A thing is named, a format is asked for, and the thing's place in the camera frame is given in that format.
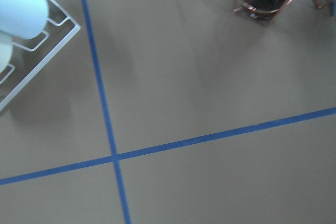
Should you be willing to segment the light blue cup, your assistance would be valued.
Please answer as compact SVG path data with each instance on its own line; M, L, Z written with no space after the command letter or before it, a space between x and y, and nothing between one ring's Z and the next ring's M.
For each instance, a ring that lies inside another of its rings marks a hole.
M22 39L37 37L49 17L47 0L1 0L1 31Z

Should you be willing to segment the white cup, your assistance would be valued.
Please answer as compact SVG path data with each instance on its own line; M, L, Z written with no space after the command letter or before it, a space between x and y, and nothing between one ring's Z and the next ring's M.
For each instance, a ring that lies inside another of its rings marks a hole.
M13 53L13 44L12 44L12 37L8 34L1 32L1 40L0 40L0 72L3 72L7 65L9 64L12 53Z

